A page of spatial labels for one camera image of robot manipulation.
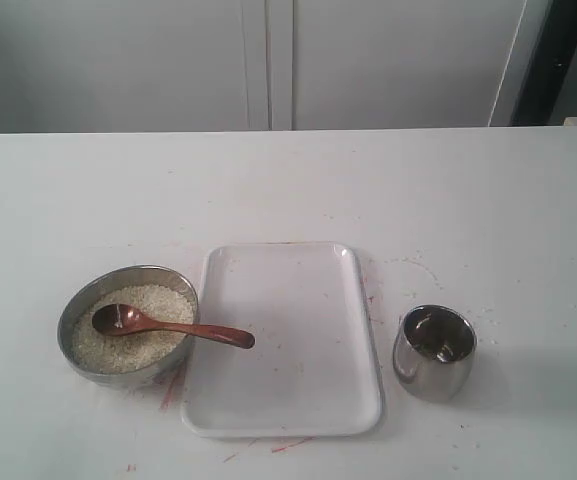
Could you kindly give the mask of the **brown wooden spoon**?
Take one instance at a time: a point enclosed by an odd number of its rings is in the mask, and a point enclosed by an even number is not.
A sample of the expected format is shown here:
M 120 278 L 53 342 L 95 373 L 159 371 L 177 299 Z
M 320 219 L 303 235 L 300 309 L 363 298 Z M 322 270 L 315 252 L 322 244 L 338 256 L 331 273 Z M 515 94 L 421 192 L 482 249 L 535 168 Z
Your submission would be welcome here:
M 92 316 L 92 325 L 100 334 L 111 337 L 171 331 L 246 350 L 252 349 L 256 342 L 255 337 L 244 330 L 219 325 L 158 321 L 125 304 L 111 304 L 100 308 Z

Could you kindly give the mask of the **small steel cup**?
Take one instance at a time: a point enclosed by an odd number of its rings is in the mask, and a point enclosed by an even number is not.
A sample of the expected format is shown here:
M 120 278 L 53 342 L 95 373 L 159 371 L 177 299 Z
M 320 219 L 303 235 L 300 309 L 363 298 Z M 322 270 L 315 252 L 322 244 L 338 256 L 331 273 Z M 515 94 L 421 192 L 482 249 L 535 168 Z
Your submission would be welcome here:
M 411 395 L 443 403 L 466 383 L 477 336 L 470 322 L 442 305 L 426 304 L 402 317 L 393 346 L 394 372 Z

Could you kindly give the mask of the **steel bowl of rice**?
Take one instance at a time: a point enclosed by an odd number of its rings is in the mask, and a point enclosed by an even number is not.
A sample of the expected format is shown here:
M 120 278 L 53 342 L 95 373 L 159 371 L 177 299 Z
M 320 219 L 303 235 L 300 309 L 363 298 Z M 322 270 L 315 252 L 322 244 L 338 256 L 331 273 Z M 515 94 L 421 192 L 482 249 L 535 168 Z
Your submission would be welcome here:
M 107 273 L 69 301 L 58 323 L 59 347 L 78 374 L 103 386 L 137 388 L 159 381 L 188 358 L 194 340 L 183 333 L 99 333 L 93 314 L 111 304 L 131 305 L 159 321 L 199 322 L 196 290 L 182 274 L 150 265 Z

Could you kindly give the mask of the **white rectangular tray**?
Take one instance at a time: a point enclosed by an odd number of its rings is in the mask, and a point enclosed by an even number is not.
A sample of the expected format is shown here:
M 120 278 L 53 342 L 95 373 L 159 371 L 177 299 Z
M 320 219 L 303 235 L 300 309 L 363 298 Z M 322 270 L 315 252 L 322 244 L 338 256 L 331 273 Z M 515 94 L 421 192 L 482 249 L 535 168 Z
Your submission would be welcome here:
M 208 438 L 350 436 L 382 413 L 359 261 L 335 242 L 222 246 L 206 258 L 200 320 L 250 332 L 197 340 L 181 418 Z

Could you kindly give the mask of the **white cabinet doors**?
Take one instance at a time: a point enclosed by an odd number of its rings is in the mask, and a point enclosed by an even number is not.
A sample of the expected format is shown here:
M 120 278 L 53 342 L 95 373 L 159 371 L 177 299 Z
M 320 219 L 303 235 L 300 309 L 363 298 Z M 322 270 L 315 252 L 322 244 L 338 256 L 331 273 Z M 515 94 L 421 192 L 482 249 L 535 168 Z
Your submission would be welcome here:
M 0 1 L 0 133 L 487 126 L 523 1 Z

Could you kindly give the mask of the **dark vertical post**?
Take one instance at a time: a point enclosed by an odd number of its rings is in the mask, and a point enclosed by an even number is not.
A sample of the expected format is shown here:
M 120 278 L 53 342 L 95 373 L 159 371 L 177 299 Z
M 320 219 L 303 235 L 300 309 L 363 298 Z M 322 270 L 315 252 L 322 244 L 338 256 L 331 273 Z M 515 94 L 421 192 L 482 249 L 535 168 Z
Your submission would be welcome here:
M 511 126 L 546 125 L 577 49 L 577 0 L 549 3 L 511 116 Z

